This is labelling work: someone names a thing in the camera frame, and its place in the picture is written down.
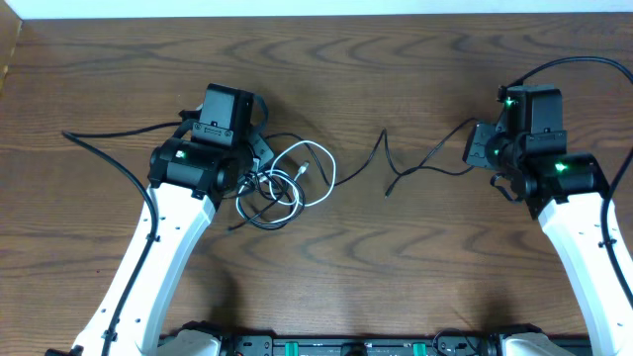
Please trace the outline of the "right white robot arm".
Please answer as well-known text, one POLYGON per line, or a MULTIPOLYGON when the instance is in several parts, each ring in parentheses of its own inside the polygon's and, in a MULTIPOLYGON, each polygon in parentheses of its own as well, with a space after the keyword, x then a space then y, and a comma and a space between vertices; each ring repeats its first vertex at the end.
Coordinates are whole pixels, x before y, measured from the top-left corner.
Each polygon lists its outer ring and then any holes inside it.
POLYGON ((470 166, 508 180, 501 193, 523 203, 561 259, 595 355, 632 352, 632 256, 612 189, 590 153, 569 153, 563 98, 552 85, 501 87, 494 124, 477 123, 465 147, 470 166))

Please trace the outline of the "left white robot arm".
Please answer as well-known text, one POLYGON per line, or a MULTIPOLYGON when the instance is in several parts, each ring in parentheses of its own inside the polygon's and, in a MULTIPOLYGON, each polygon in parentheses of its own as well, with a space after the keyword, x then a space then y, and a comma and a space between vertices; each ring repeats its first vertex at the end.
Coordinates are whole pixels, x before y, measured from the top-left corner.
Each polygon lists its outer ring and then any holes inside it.
POLYGON ((205 331, 159 339, 187 261, 223 198, 272 155, 261 139, 266 124, 251 121, 255 107, 266 107, 260 96, 210 84, 201 107, 181 112, 172 136, 153 151, 147 186, 95 152, 132 181, 144 204, 114 280, 69 354, 220 354, 220 339, 205 331))

